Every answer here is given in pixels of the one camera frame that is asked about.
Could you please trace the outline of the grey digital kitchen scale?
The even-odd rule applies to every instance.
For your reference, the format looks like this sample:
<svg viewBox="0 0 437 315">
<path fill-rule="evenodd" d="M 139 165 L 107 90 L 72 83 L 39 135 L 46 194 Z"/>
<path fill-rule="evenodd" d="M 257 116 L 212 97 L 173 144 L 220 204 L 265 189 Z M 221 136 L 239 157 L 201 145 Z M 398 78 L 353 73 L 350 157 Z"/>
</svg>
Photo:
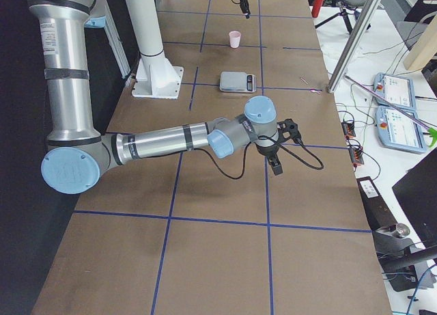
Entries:
<svg viewBox="0 0 437 315">
<path fill-rule="evenodd" d="M 256 76 L 246 72 L 223 71 L 219 89 L 222 92 L 253 93 L 256 91 Z"/>
</svg>

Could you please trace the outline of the orange connector block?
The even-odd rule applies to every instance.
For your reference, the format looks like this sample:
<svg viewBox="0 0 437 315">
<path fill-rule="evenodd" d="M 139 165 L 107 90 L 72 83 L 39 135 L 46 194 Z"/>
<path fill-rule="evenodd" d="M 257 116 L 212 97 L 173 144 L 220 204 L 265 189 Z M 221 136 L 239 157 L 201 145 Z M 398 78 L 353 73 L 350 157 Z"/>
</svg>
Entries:
<svg viewBox="0 0 437 315">
<path fill-rule="evenodd" d="M 363 147 L 361 143 L 355 139 L 355 126 L 353 121 L 342 121 L 341 127 L 345 136 L 350 159 L 354 168 L 364 164 Z"/>
</svg>

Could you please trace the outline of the near blue teach pendant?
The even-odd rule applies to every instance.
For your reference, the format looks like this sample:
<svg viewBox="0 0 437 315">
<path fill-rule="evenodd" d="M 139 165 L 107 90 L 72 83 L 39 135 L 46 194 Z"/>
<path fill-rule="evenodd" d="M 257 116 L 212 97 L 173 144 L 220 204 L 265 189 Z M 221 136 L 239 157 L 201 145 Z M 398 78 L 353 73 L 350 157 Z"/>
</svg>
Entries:
<svg viewBox="0 0 437 315">
<path fill-rule="evenodd" d="M 427 151 L 421 128 L 392 107 L 376 109 L 376 128 L 382 145 L 387 148 L 417 154 Z"/>
</svg>

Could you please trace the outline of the aluminium frame post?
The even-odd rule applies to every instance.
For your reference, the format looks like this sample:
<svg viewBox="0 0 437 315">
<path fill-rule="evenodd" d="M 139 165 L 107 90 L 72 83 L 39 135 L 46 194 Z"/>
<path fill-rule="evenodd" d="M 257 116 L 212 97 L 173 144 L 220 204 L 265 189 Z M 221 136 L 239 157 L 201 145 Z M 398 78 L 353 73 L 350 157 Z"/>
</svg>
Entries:
<svg viewBox="0 0 437 315">
<path fill-rule="evenodd" d="M 358 44 L 361 38 L 363 37 L 363 34 L 366 31 L 366 28 L 368 27 L 368 24 L 370 24 L 370 20 L 372 19 L 374 12 L 377 10 L 380 2 L 381 0 L 367 0 L 366 3 L 364 4 L 364 8 L 361 11 L 361 15 L 359 16 L 358 21 L 355 24 L 352 33 L 348 38 L 348 41 L 346 42 L 346 45 L 339 58 L 339 61 L 337 62 L 337 65 L 335 66 L 333 74 L 329 80 L 327 86 L 328 93 L 333 93 L 336 90 L 340 80 L 342 79 L 343 75 L 346 73 L 348 64 L 350 63 L 358 47 Z"/>
</svg>

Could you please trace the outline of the white pedestal column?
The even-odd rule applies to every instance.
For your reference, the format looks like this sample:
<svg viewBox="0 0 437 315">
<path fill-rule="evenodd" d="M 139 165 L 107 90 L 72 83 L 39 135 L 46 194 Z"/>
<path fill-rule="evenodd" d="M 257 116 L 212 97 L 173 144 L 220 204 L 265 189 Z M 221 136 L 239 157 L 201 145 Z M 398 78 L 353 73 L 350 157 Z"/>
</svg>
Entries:
<svg viewBox="0 0 437 315">
<path fill-rule="evenodd" d="M 176 99 L 184 69 L 166 58 L 154 0 L 126 0 L 141 59 L 132 95 Z"/>
</svg>

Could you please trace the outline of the wooden beam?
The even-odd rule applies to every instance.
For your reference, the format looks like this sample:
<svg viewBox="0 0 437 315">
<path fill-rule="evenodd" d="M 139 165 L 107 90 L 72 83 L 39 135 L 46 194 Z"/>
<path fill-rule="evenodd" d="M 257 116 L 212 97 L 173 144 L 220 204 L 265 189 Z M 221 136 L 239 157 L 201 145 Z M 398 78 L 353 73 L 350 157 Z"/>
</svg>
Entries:
<svg viewBox="0 0 437 315">
<path fill-rule="evenodd" d="M 434 18 L 404 60 L 407 71 L 422 69 L 436 54 L 436 12 L 433 15 Z"/>
</svg>

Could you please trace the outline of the black box with label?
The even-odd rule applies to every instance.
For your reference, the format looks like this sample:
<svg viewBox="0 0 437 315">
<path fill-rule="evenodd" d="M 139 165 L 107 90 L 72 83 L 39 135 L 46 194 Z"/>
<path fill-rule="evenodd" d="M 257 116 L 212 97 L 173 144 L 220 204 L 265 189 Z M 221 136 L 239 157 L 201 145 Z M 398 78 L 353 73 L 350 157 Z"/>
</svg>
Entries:
<svg viewBox="0 0 437 315">
<path fill-rule="evenodd" d="M 357 178 L 356 180 L 370 229 L 381 234 L 401 237 L 401 232 L 397 227 L 398 222 L 373 180 L 369 176 Z"/>
</svg>

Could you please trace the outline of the black monitor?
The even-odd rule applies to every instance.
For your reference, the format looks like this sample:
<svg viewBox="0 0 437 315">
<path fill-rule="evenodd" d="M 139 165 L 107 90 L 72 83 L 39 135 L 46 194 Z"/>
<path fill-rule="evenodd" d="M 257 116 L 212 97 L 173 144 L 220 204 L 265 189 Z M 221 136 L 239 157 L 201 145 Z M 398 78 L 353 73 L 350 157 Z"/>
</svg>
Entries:
<svg viewBox="0 0 437 315">
<path fill-rule="evenodd" d="M 394 186 L 393 192 L 419 238 L 436 243 L 436 149 Z"/>
</svg>

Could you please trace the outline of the pink paper cup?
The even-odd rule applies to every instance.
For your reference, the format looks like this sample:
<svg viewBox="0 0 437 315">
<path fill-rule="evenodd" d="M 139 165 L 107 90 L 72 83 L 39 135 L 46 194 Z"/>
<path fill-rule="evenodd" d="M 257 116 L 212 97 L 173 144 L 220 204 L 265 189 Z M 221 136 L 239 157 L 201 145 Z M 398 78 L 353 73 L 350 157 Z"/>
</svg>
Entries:
<svg viewBox="0 0 437 315">
<path fill-rule="evenodd" d="M 229 32 L 229 45 L 231 48 L 236 49 L 240 46 L 241 35 L 239 31 Z"/>
</svg>

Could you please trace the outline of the red cylinder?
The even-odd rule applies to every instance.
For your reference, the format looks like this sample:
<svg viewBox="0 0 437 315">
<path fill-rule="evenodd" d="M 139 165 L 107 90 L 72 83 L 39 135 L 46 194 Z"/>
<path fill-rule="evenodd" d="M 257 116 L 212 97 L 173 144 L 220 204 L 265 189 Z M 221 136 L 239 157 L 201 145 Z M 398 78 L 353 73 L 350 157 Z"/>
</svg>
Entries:
<svg viewBox="0 0 437 315">
<path fill-rule="evenodd" d="M 311 15 L 313 18 L 317 18 L 320 13 L 320 8 L 322 7 L 324 0 L 314 0 L 311 10 Z"/>
</svg>

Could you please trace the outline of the far blue teach pendant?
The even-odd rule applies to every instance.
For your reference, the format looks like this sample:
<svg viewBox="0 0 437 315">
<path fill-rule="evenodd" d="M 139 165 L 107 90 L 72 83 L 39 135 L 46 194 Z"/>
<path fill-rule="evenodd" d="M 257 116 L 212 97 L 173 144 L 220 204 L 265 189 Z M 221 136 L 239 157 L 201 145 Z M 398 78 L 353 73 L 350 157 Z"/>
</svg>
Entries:
<svg viewBox="0 0 437 315">
<path fill-rule="evenodd" d="M 388 106 L 389 101 L 402 109 L 417 109 L 412 79 L 379 72 L 374 77 L 373 89 L 384 99 L 384 102 L 376 99 L 379 105 Z"/>
</svg>

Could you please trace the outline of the blue teach pendant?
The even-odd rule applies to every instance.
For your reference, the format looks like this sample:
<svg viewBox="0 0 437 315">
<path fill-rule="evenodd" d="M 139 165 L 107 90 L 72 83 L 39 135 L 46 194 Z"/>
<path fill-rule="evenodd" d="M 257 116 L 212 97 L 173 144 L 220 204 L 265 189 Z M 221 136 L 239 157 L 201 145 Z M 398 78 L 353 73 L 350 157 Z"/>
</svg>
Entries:
<svg viewBox="0 0 437 315">
<path fill-rule="evenodd" d="M 421 128 L 392 107 L 376 109 L 376 128 L 382 145 L 387 148 L 417 154 L 427 151 Z"/>
<path fill-rule="evenodd" d="M 384 102 L 376 99 L 379 105 L 388 106 L 389 101 L 402 109 L 417 109 L 412 79 L 379 72 L 374 77 L 373 89 L 384 99 Z"/>
</svg>

